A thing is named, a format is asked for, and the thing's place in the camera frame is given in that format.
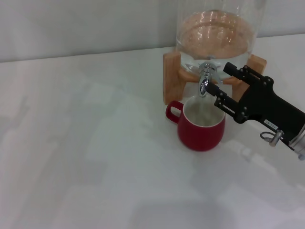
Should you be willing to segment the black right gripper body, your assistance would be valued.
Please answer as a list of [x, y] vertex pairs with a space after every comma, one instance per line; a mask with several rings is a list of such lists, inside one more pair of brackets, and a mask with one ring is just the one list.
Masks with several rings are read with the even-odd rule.
[[238, 102], [238, 123], [255, 120], [270, 130], [283, 131], [284, 143], [292, 143], [305, 125], [305, 114], [280, 98], [272, 85], [250, 85]]

